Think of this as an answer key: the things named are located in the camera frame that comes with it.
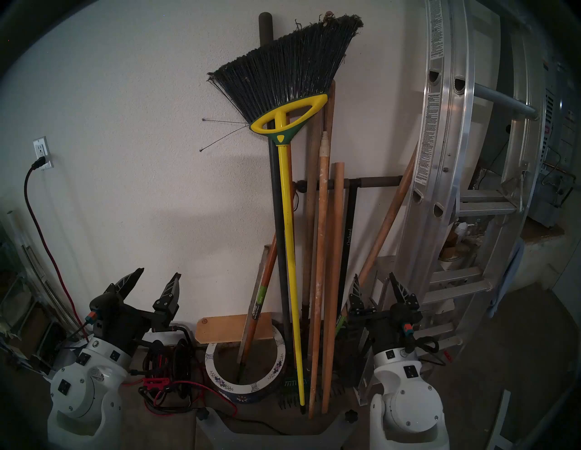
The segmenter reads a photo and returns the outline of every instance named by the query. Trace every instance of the wooden handle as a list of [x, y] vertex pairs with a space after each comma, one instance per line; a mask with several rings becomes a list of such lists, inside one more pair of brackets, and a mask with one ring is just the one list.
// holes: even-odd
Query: wooden handle
[[[327, 157], [327, 167], [325, 169], [325, 174], [326, 174], [325, 175], [325, 180], [326, 180], [325, 181], [325, 192], [327, 192], [326, 183], [328, 182], [328, 178], [329, 178], [329, 159], [331, 158], [331, 131], [333, 129], [333, 115], [334, 114], [335, 114], [335, 80], [333, 80], [331, 82], [331, 88], [329, 89], [328, 100], [327, 100], [327, 103], [325, 104], [325, 106], [323, 107], [323, 118], [322, 118], [323, 131], [327, 132], [327, 141], [328, 141], [328, 152], [326, 155], [324, 155], [325, 157]], [[321, 159], [319, 159], [319, 169], [321, 169]], [[326, 216], [327, 216], [327, 194], [325, 194], [325, 217]], [[317, 249], [318, 249], [318, 245], [319, 245], [319, 240], [317, 237]], [[321, 317], [319, 315], [319, 328], [318, 328], [317, 333], [320, 333], [320, 330], [321, 330], [320, 320], [321, 320]], [[309, 364], [311, 364], [311, 362], [313, 361], [313, 336], [314, 336], [313, 307], [311, 307], [311, 321], [309, 323], [309, 347], [307, 349], [307, 363], [309, 363]]]
[[264, 271], [262, 273], [262, 278], [260, 280], [260, 287], [258, 293], [256, 294], [256, 301], [254, 303], [252, 317], [250, 318], [250, 322], [248, 324], [248, 335], [246, 336], [246, 341], [244, 342], [244, 351], [242, 352], [241, 364], [245, 364], [246, 361], [248, 360], [248, 355], [250, 354], [250, 348], [252, 347], [254, 334], [256, 333], [256, 325], [258, 324], [258, 319], [260, 317], [260, 312], [262, 311], [264, 297], [266, 296], [266, 291], [268, 289], [268, 285], [270, 284], [270, 277], [272, 277], [272, 271], [274, 270], [274, 264], [276, 260], [277, 260], [277, 236], [274, 235], [274, 237], [272, 238], [272, 244], [268, 249], [266, 262], [264, 263]]
[[389, 231], [392, 228], [393, 222], [397, 217], [397, 213], [401, 208], [401, 204], [403, 203], [404, 199], [406, 198], [407, 191], [410, 188], [411, 184], [411, 177], [414, 174], [414, 167], [415, 167], [415, 154], [418, 151], [418, 146], [415, 146], [414, 154], [411, 156], [410, 162], [407, 164], [406, 171], [403, 173], [403, 177], [401, 178], [400, 184], [397, 187], [396, 193], [393, 196], [393, 200], [391, 205], [389, 205], [389, 209], [387, 214], [385, 214], [385, 218], [383, 219], [383, 223], [381, 224], [381, 228], [379, 229], [379, 233], [377, 233], [377, 237], [375, 238], [375, 242], [373, 242], [373, 246], [369, 251], [369, 255], [367, 255], [367, 259], [365, 260], [365, 264], [363, 264], [363, 268], [361, 272], [359, 272], [359, 284], [363, 285], [371, 268], [373, 267], [373, 263], [383, 247], [385, 243], [385, 239], [387, 238]]
[[327, 333], [325, 330], [327, 329], [327, 317], [328, 317], [328, 306], [329, 303], [332, 303], [333, 300], [331, 299], [331, 283], [333, 277], [333, 234], [335, 233], [335, 220], [334, 220], [334, 211], [335, 211], [335, 198], [332, 195], [327, 196], [327, 235], [325, 236], [326, 244], [325, 244], [325, 284], [323, 287], [323, 335], [322, 335], [322, 348], [323, 348], [323, 357], [322, 357], [322, 373], [321, 373], [321, 380], [325, 379], [325, 375], [327, 373], [327, 365], [325, 364], [326, 356], [327, 356]]
[[309, 419], [315, 414], [315, 393], [317, 391], [317, 371], [319, 364], [319, 344], [321, 335], [321, 303], [323, 278], [325, 276], [325, 232], [327, 227], [327, 182], [329, 178], [329, 157], [319, 159], [319, 218], [317, 221], [317, 258], [315, 261], [315, 297], [311, 310], [313, 355], [311, 357], [311, 391], [309, 395]]
[[329, 145], [331, 145], [331, 132], [333, 131], [333, 116], [335, 115], [335, 80], [331, 82], [331, 88], [329, 89], [327, 103], [323, 108], [323, 121], [324, 128], [323, 131], [327, 132], [329, 136]]
[[319, 147], [321, 146], [323, 112], [319, 111], [309, 121], [307, 144], [307, 194], [305, 205], [305, 230], [303, 247], [303, 299], [302, 322], [309, 321], [309, 304], [311, 300], [311, 274], [313, 273], [313, 239], [315, 233], [315, 207], [317, 205], [317, 168]]
[[336, 298], [339, 295], [339, 272], [341, 269], [341, 252], [343, 250], [343, 177], [345, 175], [345, 164], [335, 163], [335, 192], [333, 202], [333, 217], [329, 219], [333, 222], [333, 239], [329, 239], [329, 246], [332, 249], [331, 276], [330, 283], [325, 285], [325, 291], [329, 295], [325, 296], [325, 345], [327, 350], [323, 354], [323, 401], [321, 412], [326, 414], [329, 410], [329, 398], [331, 396], [331, 379], [333, 375], [333, 355], [335, 353], [335, 321], [337, 319]]

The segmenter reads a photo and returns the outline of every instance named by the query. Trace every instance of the yellow broom handle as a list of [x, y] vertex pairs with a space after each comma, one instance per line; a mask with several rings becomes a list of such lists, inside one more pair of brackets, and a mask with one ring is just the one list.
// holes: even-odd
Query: yellow broom handle
[[[286, 113], [277, 115], [275, 125], [277, 128], [286, 125]], [[278, 162], [281, 167], [282, 211], [285, 217], [286, 267], [289, 275], [289, 290], [291, 293], [290, 309], [292, 311], [292, 330], [295, 342], [296, 374], [299, 385], [299, 400], [301, 406], [304, 407], [303, 356], [300, 350], [299, 296], [296, 291], [295, 234], [292, 225], [291, 180], [289, 179], [287, 151], [286, 145], [278, 147]]]

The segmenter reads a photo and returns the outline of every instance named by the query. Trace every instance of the broom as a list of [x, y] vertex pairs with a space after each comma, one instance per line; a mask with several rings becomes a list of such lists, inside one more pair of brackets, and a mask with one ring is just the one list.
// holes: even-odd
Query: broom
[[[299, 304], [296, 288], [295, 244], [292, 225], [291, 180], [286, 146], [327, 101], [331, 82], [343, 61], [345, 50], [363, 26], [358, 16], [324, 20], [283, 36], [208, 73], [209, 81], [222, 92], [250, 124], [278, 146], [285, 248], [293, 321], [297, 378], [301, 412], [305, 412], [303, 364], [300, 348]], [[310, 107], [288, 124], [286, 114]], [[275, 128], [265, 125], [274, 120]]]

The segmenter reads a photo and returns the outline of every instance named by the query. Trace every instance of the wall outlet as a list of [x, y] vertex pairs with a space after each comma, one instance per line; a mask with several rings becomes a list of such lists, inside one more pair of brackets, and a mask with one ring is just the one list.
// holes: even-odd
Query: wall outlet
[[40, 168], [40, 170], [50, 169], [51, 167], [54, 167], [54, 165], [52, 165], [51, 157], [48, 154], [48, 146], [46, 145], [46, 137], [43, 136], [42, 138], [39, 138], [36, 141], [33, 141], [33, 145], [34, 145], [34, 153], [36, 153], [37, 159], [40, 158], [41, 156], [44, 156], [46, 158], [46, 164], [43, 165]]

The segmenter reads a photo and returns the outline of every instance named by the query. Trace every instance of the blue cloth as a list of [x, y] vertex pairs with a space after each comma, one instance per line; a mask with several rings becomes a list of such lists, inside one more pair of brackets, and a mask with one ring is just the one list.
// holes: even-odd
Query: blue cloth
[[512, 256], [510, 258], [510, 262], [508, 263], [508, 267], [504, 272], [503, 277], [500, 279], [500, 283], [498, 284], [498, 288], [496, 289], [496, 295], [490, 301], [490, 306], [486, 310], [488, 317], [491, 318], [498, 309], [500, 301], [507, 293], [508, 288], [512, 284], [512, 280], [514, 280], [514, 277], [517, 274], [517, 270], [521, 264], [522, 256], [524, 253], [525, 253], [525, 242], [519, 237], [514, 247], [514, 250], [512, 251]]

